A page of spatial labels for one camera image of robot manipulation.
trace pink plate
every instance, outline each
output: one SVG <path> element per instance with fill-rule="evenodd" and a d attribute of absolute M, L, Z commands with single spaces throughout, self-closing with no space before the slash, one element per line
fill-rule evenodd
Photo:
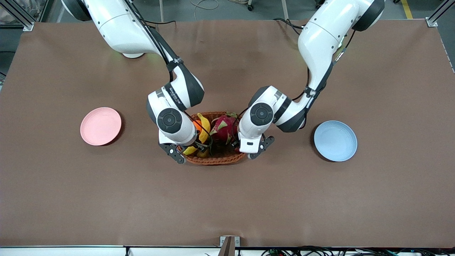
<path fill-rule="evenodd" d="M 111 142 L 120 132 L 121 118 L 112 108 L 97 108 L 84 117 L 81 123 L 82 139 L 93 146 Z"/>

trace blue plate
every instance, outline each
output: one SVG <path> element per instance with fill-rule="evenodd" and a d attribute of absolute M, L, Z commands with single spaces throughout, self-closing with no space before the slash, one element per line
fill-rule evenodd
<path fill-rule="evenodd" d="M 357 150 L 357 137 L 354 131 L 340 121 L 326 121 L 316 128 L 314 144 L 325 158 L 343 162 L 351 158 Z"/>

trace yellow floor stripe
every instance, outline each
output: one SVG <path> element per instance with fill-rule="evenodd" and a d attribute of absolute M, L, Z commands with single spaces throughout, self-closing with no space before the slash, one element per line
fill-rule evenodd
<path fill-rule="evenodd" d="M 407 19 L 412 19 L 411 9 L 409 9 L 408 0 L 401 0 L 403 4 L 404 13 L 406 14 Z"/>

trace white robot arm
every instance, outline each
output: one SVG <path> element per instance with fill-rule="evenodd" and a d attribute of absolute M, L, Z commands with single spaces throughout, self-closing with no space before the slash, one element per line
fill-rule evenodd
<path fill-rule="evenodd" d="M 262 134 L 274 123 L 285 133 L 305 126 L 308 110 L 324 89 L 336 52 L 349 28 L 364 31 L 380 18 L 385 0 L 326 0 L 311 17 L 298 38 L 298 50 L 311 80 L 299 102 L 292 101 L 273 86 L 260 88 L 240 120 L 240 151 L 256 158 L 266 146 Z"/>
<path fill-rule="evenodd" d="M 200 81 L 185 67 L 155 29 L 145 26 L 132 0 L 61 0 L 66 10 L 79 20 L 93 20 L 107 44 L 128 58 L 144 53 L 161 55 L 176 79 L 150 93 L 146 109 L 159 128 L 159 144 L 178 163 L 184 158 L 177 146 L 192 145 L 196 128 L 184 113 L 204 97 Z"/>

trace woven basket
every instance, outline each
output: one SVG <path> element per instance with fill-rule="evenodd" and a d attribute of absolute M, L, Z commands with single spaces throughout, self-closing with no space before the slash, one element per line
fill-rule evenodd
<path fill-rule="evenodd" d="M 226 112 L 202 112 L 201 113 L 205 118 L 208 119 L 210 124 L 212 123 L 212 120 L 215 118 L 218 118 Z M 191 117 L 194 120 L 200 120 L 200 118 L 197 116 L 197 114 L 191 115 Z M 229 146 L 223 147 L 219 146 L 216 147 L 215 143 L 214 146 L 212 147 L 212 157 L 208 158 L 200 158 L 197 156 L 189 155 L 189 156 L 184 156 L 188 162 L 193 163 L 193 164 L 199 164 L 199 165 L 217 165 L 217 164 L 233 164 L 235 162 L 240 161 L 242 158 L 245 157 L 245 153 L 238 153 L 235 152 L 232 148 Z"/>

